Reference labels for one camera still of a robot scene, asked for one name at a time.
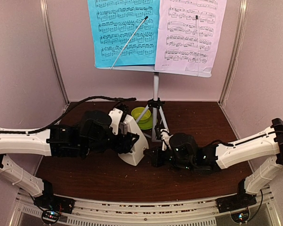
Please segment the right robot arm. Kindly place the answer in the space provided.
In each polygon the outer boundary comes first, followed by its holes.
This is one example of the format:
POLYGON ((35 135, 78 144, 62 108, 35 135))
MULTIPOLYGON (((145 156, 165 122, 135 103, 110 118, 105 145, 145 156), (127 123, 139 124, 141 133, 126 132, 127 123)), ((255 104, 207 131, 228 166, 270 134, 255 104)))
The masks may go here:
POLYGON ((192 135, 170 134, 161 129, 161 147, 145 150, 154 167, 170 164, 175 168, 210 174, 227 169, 240 162, 267 156, 266 161, 252 175, 239 183, 232 203, 242 208, 260 189, 283 171, 283 120, 275 118, 263 131, 230 143, 214 140, 200 147, 192 135))

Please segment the blue sheet music page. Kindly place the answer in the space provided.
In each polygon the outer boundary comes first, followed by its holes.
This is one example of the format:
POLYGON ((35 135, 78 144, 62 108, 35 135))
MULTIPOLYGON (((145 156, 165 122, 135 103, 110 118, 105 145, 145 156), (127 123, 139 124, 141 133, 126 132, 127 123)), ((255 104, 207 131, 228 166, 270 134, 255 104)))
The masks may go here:
POLYGON ((95 66, 154 65, 158 0, 89 0, 95 66))

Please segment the grey metronome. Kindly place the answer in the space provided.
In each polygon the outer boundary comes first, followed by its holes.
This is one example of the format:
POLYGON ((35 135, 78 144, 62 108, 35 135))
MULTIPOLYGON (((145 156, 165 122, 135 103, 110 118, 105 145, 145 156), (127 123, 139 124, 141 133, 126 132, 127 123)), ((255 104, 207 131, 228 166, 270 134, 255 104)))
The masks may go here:
POLYGON ((120 159, 122 159, 124 162, 133 166, 137 166, 144 157, 143 151, 149 148, 148 141, 139 128, 138 124, 136 123, 135 119, 128 114, 126 115, 124 121, 120 123, 119 128, 121 129, 121 133, 123 135, 126 135, 127 133, 139 135, 139 138, 133 144, 129 153, 118 154, 120 159))

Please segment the purple sheet music page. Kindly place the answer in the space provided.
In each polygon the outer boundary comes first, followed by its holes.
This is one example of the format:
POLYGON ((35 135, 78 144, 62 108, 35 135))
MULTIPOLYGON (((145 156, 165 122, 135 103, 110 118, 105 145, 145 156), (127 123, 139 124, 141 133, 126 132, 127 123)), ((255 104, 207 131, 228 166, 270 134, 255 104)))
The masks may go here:
POLYGON ((155 71, 211 77, 225 0, 162 0, 155 71))

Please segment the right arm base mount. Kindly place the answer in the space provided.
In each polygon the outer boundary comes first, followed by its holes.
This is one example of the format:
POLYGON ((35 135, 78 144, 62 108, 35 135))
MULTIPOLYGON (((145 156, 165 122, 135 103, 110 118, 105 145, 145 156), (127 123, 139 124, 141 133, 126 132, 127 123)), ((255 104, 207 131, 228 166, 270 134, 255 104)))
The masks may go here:
POLYGON ((255 196, 240 197, 237 194, 216 199, 219 213, 230 212, 230 217, 237 224, 250 219, 249 206, 257 203, 255 196))

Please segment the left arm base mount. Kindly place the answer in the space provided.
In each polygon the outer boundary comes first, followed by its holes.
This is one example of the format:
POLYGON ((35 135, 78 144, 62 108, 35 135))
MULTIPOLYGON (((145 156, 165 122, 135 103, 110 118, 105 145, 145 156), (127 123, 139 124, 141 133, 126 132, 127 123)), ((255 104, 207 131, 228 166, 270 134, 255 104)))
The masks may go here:
POLYGON ((43 196, 31 197, 34 205, 41 210, 41 220, 52 225, 59 221, 63 213, 71 214, 75 205, 75 200, 61 196, 46 198, 43 196))

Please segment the white music stand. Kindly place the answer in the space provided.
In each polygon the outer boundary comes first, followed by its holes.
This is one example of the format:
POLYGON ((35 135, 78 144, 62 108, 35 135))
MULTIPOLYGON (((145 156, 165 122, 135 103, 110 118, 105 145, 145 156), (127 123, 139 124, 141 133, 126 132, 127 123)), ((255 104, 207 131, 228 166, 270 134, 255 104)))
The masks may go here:
POLYGON ((115 66, 115 61, 110 67, 105 67, 107 70, 122 70, 122 71, 141 71, 141 72, 151 72, 153 73, 153 98, 147 101, 147 105, 149 109, 152 108, 152 117, 153 117, 153 128, 151 131, 151 135, 145 134, 146 137, 151 138, 153 142, 160 142, 160 139, 156 138, 156 133, 154 127, 159 124, 157 121, 158 115, 161 116, 161 121, 163 122, 163 126, 167 129, 168 125, 166 122, 166 118, 163 112, 162 104, 163 102, 158 97, 158 88, 159 88, 159 74, 160 73, 169 73, 169 74, 179 74, 179 75, 188 75, 188 76, 196 76, 209 78, 212 76, 211 71, 212 68, 205 68, 203 71, 172 71, 172 70, 164 70, 164 71, 156 71, 154 70, 153 65, 128 65, 128 66, 115 66))

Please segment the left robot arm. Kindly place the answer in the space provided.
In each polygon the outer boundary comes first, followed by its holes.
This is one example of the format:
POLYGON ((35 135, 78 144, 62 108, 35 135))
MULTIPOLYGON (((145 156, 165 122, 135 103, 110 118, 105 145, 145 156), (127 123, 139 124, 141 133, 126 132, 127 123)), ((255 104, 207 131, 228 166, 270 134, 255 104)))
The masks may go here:
POLYGON ((61 125, 58 120, 39 129, 0 128, 0 174, 26 190, 48 209, 58 205, 52 184, 19 167, 11 153, 51 157, 81 157, 89 153, 115 151, 126 163, 136 166, 143 158, 148 142, 135 119, 128 114, 124 98, 109 113, 86 111, 76 126, 61 125))

